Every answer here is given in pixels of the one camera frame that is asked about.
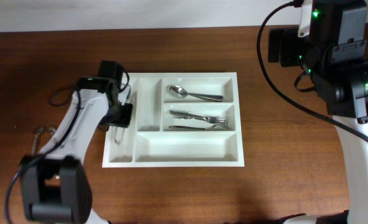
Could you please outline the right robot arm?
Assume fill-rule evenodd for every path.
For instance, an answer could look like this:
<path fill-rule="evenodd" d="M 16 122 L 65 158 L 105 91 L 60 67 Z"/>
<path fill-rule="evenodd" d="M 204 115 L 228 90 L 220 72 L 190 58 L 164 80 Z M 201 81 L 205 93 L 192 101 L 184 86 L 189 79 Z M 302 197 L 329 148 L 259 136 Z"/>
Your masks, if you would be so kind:
<path fill-rule="evenodd" d="M 339 135 L 350 196 L 349 209 L 333 215 L 293 215 L 282 223 L 368 223 L 368 59 L 365 1 L 290 1 L 301 9 L 298 27 L 269 33 L 268 61 L 298 66 L 327 106 L 316 118 Z"/>

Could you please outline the long steel tongs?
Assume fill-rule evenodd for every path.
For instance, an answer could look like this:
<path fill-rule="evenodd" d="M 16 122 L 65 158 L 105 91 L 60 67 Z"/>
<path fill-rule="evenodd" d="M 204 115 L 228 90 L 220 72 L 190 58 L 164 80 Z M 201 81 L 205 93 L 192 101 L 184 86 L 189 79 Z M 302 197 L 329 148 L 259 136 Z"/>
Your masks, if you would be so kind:
<path fill-rule="evenodd" d="M 131 88 L 127 88 L 126 90 L 124 90 L 122 93 L 119 94 L 118 97 L 118 100 L 122 105 L 130 103 L 131 99 L 132 99 Z M 126 130 L 125 128 L 116 128 L 114 142 L 117 145 L 122 144 L 125 130 Z"/>

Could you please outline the dark handled steel fork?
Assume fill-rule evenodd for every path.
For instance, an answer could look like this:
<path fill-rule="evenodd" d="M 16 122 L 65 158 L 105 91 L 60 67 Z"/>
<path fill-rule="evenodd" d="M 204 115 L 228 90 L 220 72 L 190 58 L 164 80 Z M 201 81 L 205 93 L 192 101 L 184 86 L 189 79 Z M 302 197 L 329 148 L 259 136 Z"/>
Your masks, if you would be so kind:
<path fill-rule="evenodd" d="M 179 115 L 179 116 L 200 116 L 200 115 L 196 115 L 196 114 L 191 114 L 188 112 L 184 112 L 184 111 L 176 111 L 176 110 L 170 110 L 169 114 L 174 116 L 174 115 Z"/>

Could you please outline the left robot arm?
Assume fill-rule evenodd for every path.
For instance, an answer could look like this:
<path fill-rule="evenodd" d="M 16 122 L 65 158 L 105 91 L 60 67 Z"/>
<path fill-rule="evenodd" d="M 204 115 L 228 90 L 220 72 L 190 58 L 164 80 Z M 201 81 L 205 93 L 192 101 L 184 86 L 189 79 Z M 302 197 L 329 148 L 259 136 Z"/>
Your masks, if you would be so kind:
<path fill-rule="evenodd" d="M 40 223 L 106 223 L 92 206 L 83 168 L 96 129 L 126 128 L 133 105 L 130 77 L 117 62 L 103 60 L 96 76 L 71 86 L 70 107 L 55 134 L 36 155 L 24 156 L 14 176 L 21 186 L 26 219 Z"/>

